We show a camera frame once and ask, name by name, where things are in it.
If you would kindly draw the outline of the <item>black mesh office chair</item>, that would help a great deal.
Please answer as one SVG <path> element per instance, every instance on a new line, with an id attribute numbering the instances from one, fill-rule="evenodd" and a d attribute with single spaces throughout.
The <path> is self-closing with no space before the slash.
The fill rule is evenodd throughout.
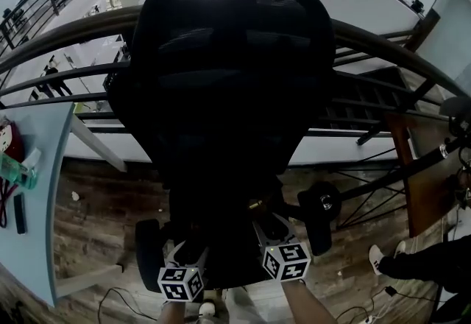
<path id="1" fill-rule="evenodd" d="M 161 292 L 159 272 L 174 246 L 185 241 L 185 267 L 196 266 L 209 247 L 191 229 L 204 187 L 279 180 L 331 100 L 335 51 L 320 0 L 144 2 L 130 64 L 108 74 L 104 86 L 115 116 L 169 192 L 169 222 L 135 226 L 138 270 L 148 290 Z M 331 215 L 299 198 L 277 211 L 305 223 L 310 255 L 330 249 Z M 262 258 L 261 247 L 209 248 L 204 289 L 270 278 Z"/>

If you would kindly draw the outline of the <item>grey hanging bag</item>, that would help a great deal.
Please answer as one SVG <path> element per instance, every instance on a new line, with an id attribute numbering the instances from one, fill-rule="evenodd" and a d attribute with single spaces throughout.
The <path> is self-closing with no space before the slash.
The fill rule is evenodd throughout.
<path id="1" fill-rule="evenodd" d="M 459 121 L 471 122 L 471 98 L 467 96 L 455 96 L 443 101 L 439 114 L 456 118 Z"/>

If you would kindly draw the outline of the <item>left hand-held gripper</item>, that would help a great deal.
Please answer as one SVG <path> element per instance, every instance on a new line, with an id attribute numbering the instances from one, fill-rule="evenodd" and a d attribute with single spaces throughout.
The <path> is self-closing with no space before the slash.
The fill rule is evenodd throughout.
<path id="1" fill-rule="evenodd" d="M 164 268 L 160 269 L 158 285 L 168 301 L 193 302 L 205 287 L 202 274 L 205 270 L 209 247 L 205 247 L 196 266 L 185 267 L 181 249 L 185 241 L 174 246 L 168 254 Z"/>

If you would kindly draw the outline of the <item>light blue table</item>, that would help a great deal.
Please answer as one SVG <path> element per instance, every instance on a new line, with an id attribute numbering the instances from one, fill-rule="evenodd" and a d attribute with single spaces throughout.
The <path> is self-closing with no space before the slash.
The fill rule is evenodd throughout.
<path id="1" fill-rule="evenodd" d="M 97 155 L 120 172 L 127 166 L 106 147 L 73 113 L 71 103 L 35 105 L 2 111 L 15 122 L 26 152 L 39 149 L 38 182 L 33 190 L 21 189 L 24 196 L 26 232 L 15 226 L 14 202 L 8 200 L 9 223 L 0 228 L 0 266 L 36 298 L 49 306 L 57 299 L 100 284 L 123 273 L 120 264 L 111 264 L 72 278 L 58 279 L 54 272 L 54 208 L 65 146 L 74 134 Z"/>

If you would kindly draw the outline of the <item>wooden hairpin leg table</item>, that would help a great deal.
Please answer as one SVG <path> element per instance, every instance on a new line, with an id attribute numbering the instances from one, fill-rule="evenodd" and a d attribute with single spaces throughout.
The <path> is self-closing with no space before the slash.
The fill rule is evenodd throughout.
<path id="1" fill-rule="evenodd" d="M 419 160 L 447 138 L 454 139 L 447 121 L 404 113 L 387 113 L 385 120 L 401 167 Z M 454 151 L 433 166 L 403 179 L 411 238 L 429 229 L 456 205 L 449 178 L 460 167 L 458 153 Z"/>

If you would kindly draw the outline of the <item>black curved balcony railing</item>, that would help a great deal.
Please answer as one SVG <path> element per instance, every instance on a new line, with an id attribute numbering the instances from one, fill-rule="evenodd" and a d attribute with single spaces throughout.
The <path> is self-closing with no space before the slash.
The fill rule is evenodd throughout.
<path id="1" fill-rule="evenodd" d="M 9 54 L 0 53 L 0 74 L 76 43 L 132 31 L 140 11 L 139 6 L 128 7 L 102 13 L 94 18 L 73 21 L 48 31 Z M 404 85 L 392 85 L 383 80 L 372 79 L 369 73 L 351 74 L 338 71 L 344 90 L 332 98 L 330 107 L 340 110 L 343 115 L 326 112 L 316 119 L 291 157 L 290 165 L 349 163 L 355 156 L 363 155 L 363 151 L 360 147 L 335 144 L 334 138 L 389 137 L 384 116 L 392 112 L 442 121 L 444 116 L 418 111 L 416 104 L 425 102 L 438 107 L 439 102 L 427 96 L 434 87 L 441 87 L 455 96 L 465 95 L 465 91 L 442 71 L 407 48 L 410 42 L 419 39 L 421 32 L 406 30 L 376 35 L 343 21 L 333 20 L 332 25 L 337 42 L 334 69 L 379 58 L 390 62 L 395 68 L 404 68 L 421 76 L 424 80 L 412 91 Z"/>

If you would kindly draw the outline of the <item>person's right forearm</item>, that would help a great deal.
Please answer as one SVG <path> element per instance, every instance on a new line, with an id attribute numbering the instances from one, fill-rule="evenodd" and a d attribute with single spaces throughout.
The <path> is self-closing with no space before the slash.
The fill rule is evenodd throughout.
<path id="1" fill-rule="evenodd" d="M 281 286 L 296 324 L 337 324 L 301 280 L 282 282 Z"/>

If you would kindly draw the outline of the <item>black coat rack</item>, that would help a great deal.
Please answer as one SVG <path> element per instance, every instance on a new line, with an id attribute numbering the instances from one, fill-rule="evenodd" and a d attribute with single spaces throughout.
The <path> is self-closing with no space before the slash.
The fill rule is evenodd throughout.
<path id="1" fill-rule="evenodd" d="M 334 186 L 326 182 L 318 182 L 309 190 L 298 194 L 300 203 L 314 204 L 319 210 L 324 210 L 326 214 L 336 218 L 341 203 L 345 200 L 387 188 L 393 183 L 407 180 L 409 177 L 446 160 L 455 150 L 464 148 L 471 142 L 471 111 L 462 110 L 455 114 L 447 114 L 446 117 L 448 117 L 448 130 L 454 139 L 447 138 L 437 148 L 422 157 L 407 161 L 406 158 L 410 152 L 403 149 L 405 145 L 400 143 L 400 138 L 403 136 L 403 131 L 417 125 L 421 117 L 387 113 L 386 123 L 394 137 L 394 145 L 397 155 L 402 161 L 402 166 L 377 180 L 343 193 L 340 193 Z"/>

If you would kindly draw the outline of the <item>teal water bottle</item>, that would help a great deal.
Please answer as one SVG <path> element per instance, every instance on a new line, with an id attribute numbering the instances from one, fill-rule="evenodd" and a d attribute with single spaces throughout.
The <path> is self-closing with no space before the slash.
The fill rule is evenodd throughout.
<path id="1" fill-rule="evenodd" d="M 25 189 L 33 189 L 37 183 L 33 168 L 25 167 L 3 152 L 0 152 L 0 177 Z"/>

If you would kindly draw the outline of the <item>person's left forearm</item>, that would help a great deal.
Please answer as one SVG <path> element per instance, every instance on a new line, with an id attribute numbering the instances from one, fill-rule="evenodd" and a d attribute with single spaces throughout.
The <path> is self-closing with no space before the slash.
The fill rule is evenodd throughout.
<path id="1" fill-rule="evenodd" d="M 185 302 L 165 302 L 157 324 L 185 324 Z"/>

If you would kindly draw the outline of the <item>crumpled white packet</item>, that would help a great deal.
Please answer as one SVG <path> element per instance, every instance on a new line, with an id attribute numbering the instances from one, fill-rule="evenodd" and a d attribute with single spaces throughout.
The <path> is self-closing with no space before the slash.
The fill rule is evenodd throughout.
<path id="1" fill-rule="evenodd" d="M 38 165 L 41 155 L 41 151 L 35 147 L 21 164 L 27 169 L 34 169 Z"/>

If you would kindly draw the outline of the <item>black smartphone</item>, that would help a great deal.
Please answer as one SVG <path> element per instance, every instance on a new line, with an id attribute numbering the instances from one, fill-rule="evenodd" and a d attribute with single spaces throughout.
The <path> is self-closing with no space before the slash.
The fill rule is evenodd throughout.
<path id="1" fill-rule="evenodd" d="M 24 212 L 24 195 L 22 193 L 14 196 L 15 225 L 18 235 L 26 233 L 26 217 Z"/>

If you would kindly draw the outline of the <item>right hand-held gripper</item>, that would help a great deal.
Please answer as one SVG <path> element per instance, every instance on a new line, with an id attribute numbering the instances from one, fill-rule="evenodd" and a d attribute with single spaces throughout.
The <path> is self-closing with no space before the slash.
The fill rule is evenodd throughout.
<path id="1" fill-rule="evenodd" d="M 282 240 L 268 240 L 260 224 L 256 221 L 252 222 L 262 251 L 261 265 L 273 280 L 303 279 L 311 263 L 308 246 L 294 237 L 294 228 L 287 219 L 280 215 L 277 219 L 283 228 Z"/>

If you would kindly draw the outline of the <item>person's legs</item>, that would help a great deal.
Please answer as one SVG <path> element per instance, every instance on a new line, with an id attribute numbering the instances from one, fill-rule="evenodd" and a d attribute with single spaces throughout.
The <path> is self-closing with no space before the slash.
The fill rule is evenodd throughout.
<path id="1" fill-rule="evenodd" d="M 218 318 L 214 300 L 206 299 L 199 306 L 195 324 L 268 324 L 255 307 L 245 286 L 225 289 L 222 302 L 227 310 L 228 323 Z"/>

